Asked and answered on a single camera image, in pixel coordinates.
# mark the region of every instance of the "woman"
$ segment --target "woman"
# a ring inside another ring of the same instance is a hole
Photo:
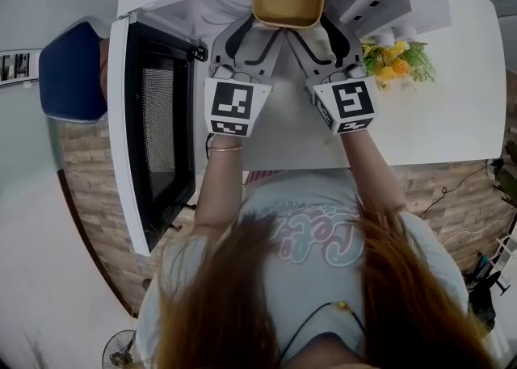
[[[494,367],[460,271],[368,132],[342,141],[350,171],[277,173],[243,203],[241,142],[214,137],[194,235],[141,308],[150,366]]]

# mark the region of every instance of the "artificial flower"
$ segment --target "artificial flower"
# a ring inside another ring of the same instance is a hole
[[[376,75],[383,82],[391,81],[397,77],[397,74],[391,66],[385,66],[384,68],[378,69],[376,71]]]
[[[410,49],[410,44],[407,42],[397,42],[392,48],[383,49],[385,62],[390,64],[395,61],[404,51]]]
[[[410,65],[403,59],[396,59],[391,67],[397,74],[397,76],[406,76],[410,71]]]

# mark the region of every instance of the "long brown hair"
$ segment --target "long brown hair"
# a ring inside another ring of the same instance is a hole
[[[430,272],[395,212],[359,205],[366,363],[381,368],[492,368],[478,326]],[[193,279],[161,289],[157,369],[280,365],[267,312],[263,265],[274,248],[272,218],[247,216],[206,238]],[[168,274],[160,271],[168,279]]]

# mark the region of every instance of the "wall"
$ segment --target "wall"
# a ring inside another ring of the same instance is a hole
[[[0,51],[43,48],[93,17],[107,36],[117,0],[0,0]],[[55,174],[54,127],[37,83],[0,89],[0,355],[32,367],[26,335],[49,367],[100,367],[105,343],[133,321],[91,261]]]
[[[0,0],[0,52],[43,48],[84,18],[107,36],[117,1]],[[0,200],[60,167],[53,131],[40,109],[37,83],[29,90],[20,85],[0,88]]]
[[[52,369],[100,367],[109,338],[134,320],[87,253],[56,174],[0,205],[0,355],[32,367],[27,337]]]
[[[506,68],[517,73],[517,15],[500,17],[499,26]]]
[[[53,130],[41,111],[37,83],[0,88],[0,203],[59,169]]]

